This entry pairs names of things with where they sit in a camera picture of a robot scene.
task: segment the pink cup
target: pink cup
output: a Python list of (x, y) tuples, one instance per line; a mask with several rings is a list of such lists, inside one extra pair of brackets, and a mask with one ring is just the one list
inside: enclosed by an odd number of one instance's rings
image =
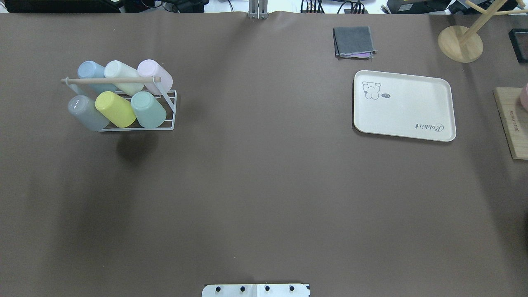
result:
[(521, 91), (521, 104), (528, 111), (528, 84)]

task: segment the folded cloth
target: folded cloth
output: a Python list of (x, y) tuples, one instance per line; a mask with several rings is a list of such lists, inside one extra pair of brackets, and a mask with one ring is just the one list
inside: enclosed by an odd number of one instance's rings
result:
[(335, 27), (335, 55), (341, 58), (372, 58), (376, 50), (372, 45), (370, 27)]

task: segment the cartoon bear drawing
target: cartoon bear drawing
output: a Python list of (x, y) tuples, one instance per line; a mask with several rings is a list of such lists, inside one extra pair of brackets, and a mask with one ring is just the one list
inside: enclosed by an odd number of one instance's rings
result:
[(377, 100), (380, 97), (381, 83), (377, 82), (363, 82), (363, 90), (367, 99)]

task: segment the white tray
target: white tray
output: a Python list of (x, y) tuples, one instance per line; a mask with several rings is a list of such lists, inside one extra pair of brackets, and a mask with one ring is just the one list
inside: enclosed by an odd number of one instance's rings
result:
[(365, 133), (444, 142), (457, 135), (451, 86), (440, 78), (361, 70), (353, 113)]

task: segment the wooden cutting board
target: wooden cutting board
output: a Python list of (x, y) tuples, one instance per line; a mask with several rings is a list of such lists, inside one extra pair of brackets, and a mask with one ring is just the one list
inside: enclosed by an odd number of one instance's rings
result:
[(521, 90), (522, 88), (495, 88), (493, 94), (512, 158), (528, 160), (528, 112), (519, 99)]

